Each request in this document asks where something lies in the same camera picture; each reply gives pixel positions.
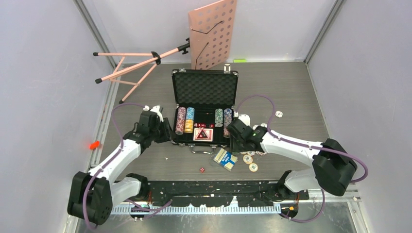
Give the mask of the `blue playing card deck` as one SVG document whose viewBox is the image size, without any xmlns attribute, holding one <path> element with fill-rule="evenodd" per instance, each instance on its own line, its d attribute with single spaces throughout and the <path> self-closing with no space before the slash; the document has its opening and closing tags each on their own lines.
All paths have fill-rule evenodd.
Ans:
<svg viewBox="0 0 412 233">
<path fill-rule="evenodd" d="M 221 165 L 228 171 L 231 171 L 238 161 L 237 156 L 226 151 L 225 149 L 220 149 L 217 154 L 213 157 L 213 161 Z"/>
</svg>

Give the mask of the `red white chip stack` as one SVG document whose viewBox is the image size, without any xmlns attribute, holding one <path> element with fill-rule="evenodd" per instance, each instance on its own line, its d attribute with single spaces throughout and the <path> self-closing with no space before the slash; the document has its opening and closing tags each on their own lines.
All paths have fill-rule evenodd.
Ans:
<svg viewBox="0 0 412 233">
<path fill-rule="evenodd" d="M 177 135 L 182 135 L 184 133 L 185 120 L 186 120 L 186 108 L 179 107 L 177 111 L 176 126 L 175 126 L 175 133 Z"/>
</svg>

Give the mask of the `black poker set case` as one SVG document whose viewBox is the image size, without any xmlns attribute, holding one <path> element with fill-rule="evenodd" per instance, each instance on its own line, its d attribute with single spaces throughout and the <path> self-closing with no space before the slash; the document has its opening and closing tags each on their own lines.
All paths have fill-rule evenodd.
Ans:
<svg viewBox="0 0 412 233">
<path fill-rule="evenodd" d="M 215 124 L 216 109 L 234 109 L 239 73 L 223 70 L 173 69 L 175 113 L 172 143 L 179 146 L 230 148 L 232 139 L 223 135 L 224 127 L 213 127 L 212 141 L 194 140 L 194 133 L 177 134 L 178 108 L 194 108 L 194 123 Z"/>
</svg>

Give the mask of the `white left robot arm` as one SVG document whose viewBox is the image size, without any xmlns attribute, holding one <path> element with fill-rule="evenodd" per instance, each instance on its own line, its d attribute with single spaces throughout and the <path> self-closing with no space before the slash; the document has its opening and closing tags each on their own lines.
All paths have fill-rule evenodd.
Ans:
<svg viewBox="0 0 412 233">
<path fill-rule="evenodd" d="M 122 138 L 119 146 L 88 172 L 77 172 L 71 183 L 67 212 L 71 216 L 102 225 L 114 206 L 134 197 L 145 200 L 150 192 L 148 179 L 130 173 L 120 182 L 119 175 L 152 143 L 170 141 L 170 124 L 157 105 L 144 110 L 133 130 Z"/>
</svg>

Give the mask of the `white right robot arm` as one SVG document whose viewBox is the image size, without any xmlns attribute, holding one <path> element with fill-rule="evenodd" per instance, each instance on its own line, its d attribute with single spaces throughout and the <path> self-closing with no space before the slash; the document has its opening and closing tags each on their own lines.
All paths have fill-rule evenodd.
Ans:
<svg viewBox="0 0 412 233">
<path fill-rule="evenodd" d="M 233 138 L 233 151 L 277 154 L 309 166 L 306 170 L 284 172 L 275 185 L 275 193 L 283 199 L 290 199 L 303 190 L 318 188 L 343 196 L 358 168 L 334 139 L 305 141 L 262 126 L 252 129 L 238 118 L 227 126 L 227 130 Z"/>
</svg>

